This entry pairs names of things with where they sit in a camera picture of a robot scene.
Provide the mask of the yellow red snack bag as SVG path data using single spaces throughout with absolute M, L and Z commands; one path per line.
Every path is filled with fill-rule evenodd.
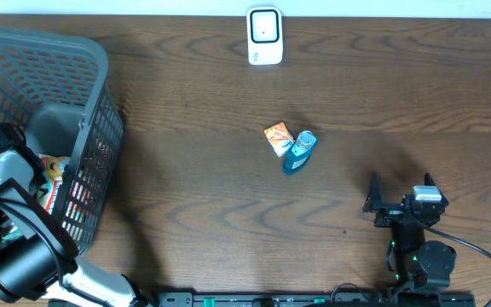
M 46 154 L 40 154 L 39 158 L 43 162 L 43 176 L 46 183 L 38 188 L 36 200 L 45 211 L 51 213 L 55 206 L 58 190 L 63 183 L 63 174 L 67 170 L 70 158 L 54 157 Z

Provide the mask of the blue mouthwash bottle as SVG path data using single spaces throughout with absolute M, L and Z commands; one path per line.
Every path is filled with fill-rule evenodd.
M 310 130 L 304 130 L 297 136 L 297 140 L 286 154 L 282 170 L 287 175 L 301 171 L 309 162 L 309 159 L 318 144 L 317 136 Z

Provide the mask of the orange white small box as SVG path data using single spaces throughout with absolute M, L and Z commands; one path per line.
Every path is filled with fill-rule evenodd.
M 284 122 L 272 125 L 264 130 L 264 135 L 278 157 L 283 157 L 295 142 L 292 133 Z

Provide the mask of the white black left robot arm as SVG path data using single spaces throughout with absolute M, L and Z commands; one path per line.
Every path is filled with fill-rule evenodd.
M 0 299 L 44 298 L 51 306 L 155 306 L 124 275 L 82 259 L 73 238 L 36 199 L 41 159 L 15 126 L 0 123 Z

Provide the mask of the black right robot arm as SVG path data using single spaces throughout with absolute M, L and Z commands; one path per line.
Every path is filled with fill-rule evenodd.
M 447 206 L 448 200 L 428 173 L 424 183 L 413 186 L 399 203 L 383 200 L 379 177 L 372 175 L 363 211 L 375 215 L 375 227 L 391 231 L 386 265 L 403 292 L 440 292 L 449 287 L 456 251 L 425 238 L 425 231 L 440 221 Z

